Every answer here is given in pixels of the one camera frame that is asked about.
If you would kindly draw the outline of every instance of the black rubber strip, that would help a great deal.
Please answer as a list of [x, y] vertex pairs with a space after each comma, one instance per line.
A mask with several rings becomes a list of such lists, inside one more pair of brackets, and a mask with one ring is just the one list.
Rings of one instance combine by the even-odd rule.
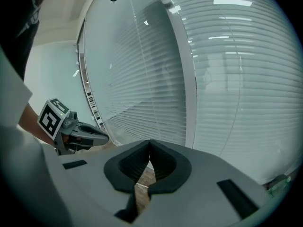
[[87, 162], [85, 160], [80, 160], [80, 161], [64, 163], [63, 167], [67, 170], [67, 169], [75, 168], [75, 167], [82, 166], [85, 164], [87, 164]]
[[232, 180], [217, 182], [224, 195], [235, 208], [242, 219], [248, 217], [258, 210], [258, 207], [237, 187]]

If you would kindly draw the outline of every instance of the window blinds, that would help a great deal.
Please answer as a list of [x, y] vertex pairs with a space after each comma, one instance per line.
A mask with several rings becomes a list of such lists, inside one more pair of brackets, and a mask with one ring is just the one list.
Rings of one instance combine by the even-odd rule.
[[91, 90], [115, 143], [159, 139], [185, 145], [182, 65], [160, 0], [94, 0], [84, 50]]
[[194, 149], [259, 183], [302, 148], [302, 47], [273, 0], [172, 0], [195, 64]]

